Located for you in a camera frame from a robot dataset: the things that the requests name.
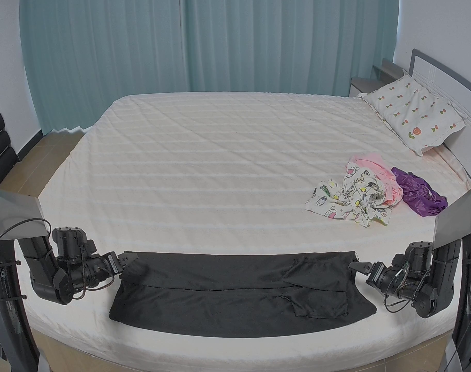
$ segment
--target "floral pillowcase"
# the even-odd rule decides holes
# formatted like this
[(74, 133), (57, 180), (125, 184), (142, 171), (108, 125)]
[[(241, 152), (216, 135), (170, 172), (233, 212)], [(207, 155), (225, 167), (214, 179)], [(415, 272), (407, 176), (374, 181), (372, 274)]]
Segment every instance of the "floral pillowcase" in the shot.
[(376, 91), (359, 96), (419, 156), (465, 127), (462, 117), (448, 99), (432, 95), (407, 74)]

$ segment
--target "curtain fold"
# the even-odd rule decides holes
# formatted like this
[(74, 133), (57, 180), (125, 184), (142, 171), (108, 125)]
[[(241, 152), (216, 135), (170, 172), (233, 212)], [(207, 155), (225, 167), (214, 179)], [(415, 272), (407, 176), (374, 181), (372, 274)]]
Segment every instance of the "curtain fold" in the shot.
[(130, 94), (347, 96), (392, 59), (399, 0), (21, 0), (44, 133), (89, 127)]

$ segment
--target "clothes pile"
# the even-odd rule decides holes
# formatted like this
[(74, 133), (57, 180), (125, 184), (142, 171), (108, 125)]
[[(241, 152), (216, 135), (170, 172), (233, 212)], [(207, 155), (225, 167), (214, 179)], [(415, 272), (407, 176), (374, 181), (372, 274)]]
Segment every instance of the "clothes pile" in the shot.
[(396, 167), (390, 170), (380, 154), (369, 153), (350, 158), (342, 184), (320, 182), (305, 208), (369, 227), (373, 220), (387, 225), (392, 208), (401, 200), (421, 216), (437, 215), (447, 207), (446, 198), (424, 179)]

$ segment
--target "purple garment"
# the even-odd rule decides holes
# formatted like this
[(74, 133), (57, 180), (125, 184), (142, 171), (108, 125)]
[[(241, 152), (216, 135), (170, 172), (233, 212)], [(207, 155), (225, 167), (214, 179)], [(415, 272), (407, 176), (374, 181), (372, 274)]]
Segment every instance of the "purple garment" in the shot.
[(446, 197), (438, 195), (421, 177), (393, 167), (396, 182), (403, 188), (403, 201), (420, 216), (437, 215), (448, 203)]

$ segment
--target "tile floor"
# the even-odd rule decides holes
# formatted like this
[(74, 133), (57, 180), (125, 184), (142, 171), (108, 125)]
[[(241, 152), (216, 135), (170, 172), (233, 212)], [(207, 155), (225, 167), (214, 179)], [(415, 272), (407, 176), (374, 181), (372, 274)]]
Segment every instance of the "tile floor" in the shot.
[[(0, 189), (39, 196), (56, 169), (70, 154), (82, 131), (49, 133), (17, 163), (0, 185)], [(37, 345), (44, 350), (53, 372), (130, 372), (94, 356), (82, 353), (33, 330)], [(442, 358), (449, 332), (412, 347), (395, 356), (347, 372), (435, 372)], [(0, 359), (0, 372), (10, 366)]]

